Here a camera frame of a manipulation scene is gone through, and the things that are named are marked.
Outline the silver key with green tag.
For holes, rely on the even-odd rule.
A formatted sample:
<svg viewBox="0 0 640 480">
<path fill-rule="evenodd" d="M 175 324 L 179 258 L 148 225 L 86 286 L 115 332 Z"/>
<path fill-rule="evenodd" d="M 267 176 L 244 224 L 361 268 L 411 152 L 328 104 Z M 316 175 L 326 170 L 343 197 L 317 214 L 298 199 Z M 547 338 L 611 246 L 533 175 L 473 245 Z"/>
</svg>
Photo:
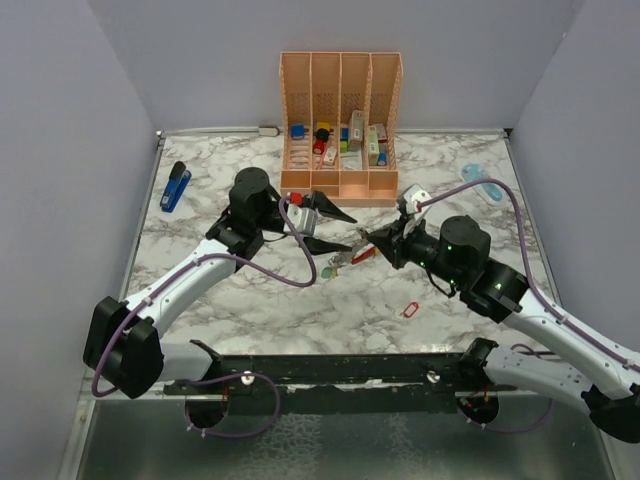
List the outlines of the silver key with green tag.
<svg viewBox="0 0 640 480">
<path fill-rule="evenodd" d="M 333 280 L 338 277 L 338 268 L 335 266 L 326 266 L 321 271 L 321 277 L 324 280 Z"/>
</svg>

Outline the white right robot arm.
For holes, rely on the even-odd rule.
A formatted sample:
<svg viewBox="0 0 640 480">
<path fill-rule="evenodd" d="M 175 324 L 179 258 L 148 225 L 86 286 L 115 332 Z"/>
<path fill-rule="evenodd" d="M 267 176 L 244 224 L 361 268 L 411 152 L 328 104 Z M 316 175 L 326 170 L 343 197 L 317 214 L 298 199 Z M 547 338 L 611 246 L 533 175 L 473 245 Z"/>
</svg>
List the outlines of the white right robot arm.
<svg viewBox="0 0 640 480">
<path fill-rule="evenodd" d="M 568 313 L 514 268 L 490 256 L 491 237 L 468 216 L 444 221 L 433 237 L 398 219 L 367 238 L 396 269 L 411 262 L 450 286 L 473 312 L 517 330 L 560 357 L 558 364 L 507 352 L 479 339 L 459 367 L 461 383 L 529 390 L 587 414 L 608 435 L 639 441 L 639 354 Z"/>
</svg>

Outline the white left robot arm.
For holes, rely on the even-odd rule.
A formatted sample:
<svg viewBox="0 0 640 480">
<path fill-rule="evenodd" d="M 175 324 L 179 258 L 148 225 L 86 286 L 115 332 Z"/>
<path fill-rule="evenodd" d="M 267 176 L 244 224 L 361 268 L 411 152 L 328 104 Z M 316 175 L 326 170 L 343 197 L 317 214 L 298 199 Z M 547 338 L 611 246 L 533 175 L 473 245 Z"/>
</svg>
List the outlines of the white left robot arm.
<svg viewBox="0 0 640 480">
<path fill-rule="evenodd" d="M 220 385 L 219 355 L 199 341 L 170 344 L 162 338 L 173 322 L 216 284 L 247 266 L 296 288 L 314 284 L 289 280 L 253 258 L 267 232 L 295 238 L 308 261 L 344 250 L 315 238 L 319 217 L 355 220 L 323 192 L 280 196 L 258 167 L 241 170 L 229 191 L 229 204 L 195 250 L 163 277 L 124 300 L 105 297 L 95 307 L 83 361 L 92 369 L 91 392 L 140 397 L 158 382 L 185 382 L 206 395 Z"/>
</svg>

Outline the metal key organizer red handle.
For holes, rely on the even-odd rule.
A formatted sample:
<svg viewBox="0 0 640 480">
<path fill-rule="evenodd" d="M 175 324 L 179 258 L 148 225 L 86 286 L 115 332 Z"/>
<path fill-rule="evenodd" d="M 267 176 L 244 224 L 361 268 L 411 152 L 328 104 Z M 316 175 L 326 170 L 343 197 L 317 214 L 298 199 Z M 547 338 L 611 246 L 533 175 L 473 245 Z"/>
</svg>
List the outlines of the metal key organizer red handle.
<svg viewBox="0 0 640 480">
<path fill-rule="evenodd" d="M 354 266 L 369 258 L 375 257 L 378 254 L 378 249 L 366 239 L 363 239 L 359 233 L 358 235 L 359 239 L 351 246 L 351 252 L 335 253 L 329 259 L 326 266 L 335 266 L 339 271 L 339 269 L 344 266 Z"/>
</svg>

